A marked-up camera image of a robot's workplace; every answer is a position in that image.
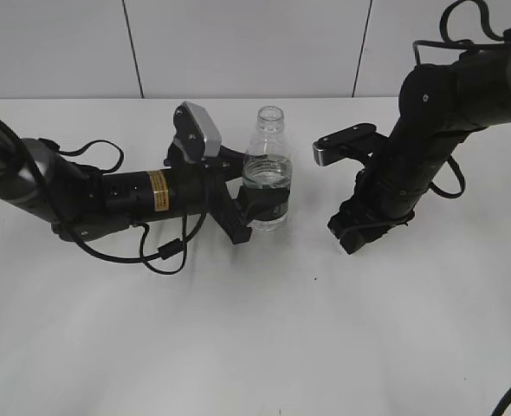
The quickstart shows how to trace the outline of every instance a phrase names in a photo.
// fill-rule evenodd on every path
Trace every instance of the clear plastic bottle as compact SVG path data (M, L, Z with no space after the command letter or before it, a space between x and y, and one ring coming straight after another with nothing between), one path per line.
M290 188L292 162L284 134L284 113L267 106L257 114L257 128L244 159L243 183L249 188ZM288 203L277 206L270 214L257 217L250 226L259 231L272 231L287 219Z

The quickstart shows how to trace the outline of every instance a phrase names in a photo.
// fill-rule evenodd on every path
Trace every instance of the robotic arm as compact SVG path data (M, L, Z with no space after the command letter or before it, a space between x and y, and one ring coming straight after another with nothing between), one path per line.
M153 271L157 270L149 264L151 260L165 260L180 252L185 256L188 241L208 213L233 244L248 242L249 222L284 204L288 190L241 187L233 199L226 183L242 175L243 153L222 146L217 127L200 106L184 102L175 111L174 125L177 133L168 150L166 169L115 173L124 153L110 142L96 140L79 151L62 152L51 140L19 139L0 121L0 199L51 223L55 234L77 243L88 254L114 263L143 263ZM82 154L98 142L120 151L113 169L102 171L62 157ZM186 234L186 217L193 214L201 215ZM178 217L183 218L182 238L159 247L153 255L144 255L147 223ZM86 244L131 225L145 229L139 257L112 257Z
M485 33L503 43L476 45L454 42L446 29L451 11L444 12L444 43L417 41L417 66L406 78L399 96L400 118L391 135L376 133L370 124L350 127L314 143L320 166L349 158L363 163L353 196L328 223L349 253L382 237L414 217L419 199L431 189L445 198L458 198L465 180L451 154L470 134L493 125L511 123L511 29L496 36L488 25L488 8L480 6ZM463 49L451 65L421 64L418 46ZM462 190L447 193L432 180L444 163L456 174Z

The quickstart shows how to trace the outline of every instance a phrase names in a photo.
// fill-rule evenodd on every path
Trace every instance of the white table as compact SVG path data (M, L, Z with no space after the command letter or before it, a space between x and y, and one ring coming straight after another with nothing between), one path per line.
M488 416L511 384L511 126L457 150L462 199L425 196L409 227L349 257L326 224L359 166L318 167L311 144L364 121L388 134L396 100L196 102L238 150L259 107L285 110L288 224L232 246L209 219L185 271L163 277L91 258L0 202L0 415ZM151 170L179 103L0 101L0 117L63 149L114 140L123 172ZM150 250L179 222L154 229ZM94 246L133 256L138 240Z

